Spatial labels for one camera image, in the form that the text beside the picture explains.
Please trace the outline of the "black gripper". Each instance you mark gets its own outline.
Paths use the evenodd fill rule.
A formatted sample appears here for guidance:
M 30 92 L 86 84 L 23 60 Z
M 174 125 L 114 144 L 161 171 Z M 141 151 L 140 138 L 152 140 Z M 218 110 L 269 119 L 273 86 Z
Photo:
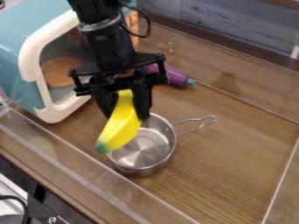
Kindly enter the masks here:
M 82 84 L 79 76 L 95 78 L 113 77 L 127 69 L 136 69 L 131 82 L 133 105 L 137 118 L 149 117 L 150 92 L 148 87 L 168 82 L 162 54 L 136 52 L 126 29 L 126 21 L 117 17 L 94 24 L 78 24 L 78 32 L 85 36 L 94 62 L 67 71 L 74 82 L 75 96 L 91 96 L 105 118 L 109 118 L 115 106 L 117 94 L 107 86 Z M 144 68 L 157 65 L 157 71 L 145 76 Z

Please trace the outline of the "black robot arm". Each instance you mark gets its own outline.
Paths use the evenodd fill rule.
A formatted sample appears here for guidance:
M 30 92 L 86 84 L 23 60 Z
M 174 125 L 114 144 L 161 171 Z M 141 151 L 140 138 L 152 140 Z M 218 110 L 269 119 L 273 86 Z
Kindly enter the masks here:
M 103 116 L 110 116 L 125 89 L 133 94 L 140 120 L 149 117 L 152 88 L 168 82 L 161 53 L 137 52 L 122 9 L 136 10 L 126 0 L 67 0 L 78 18 L 78 32 L 87 41 L 93 61 L 67 71 L 77 96 L 90 95 Z

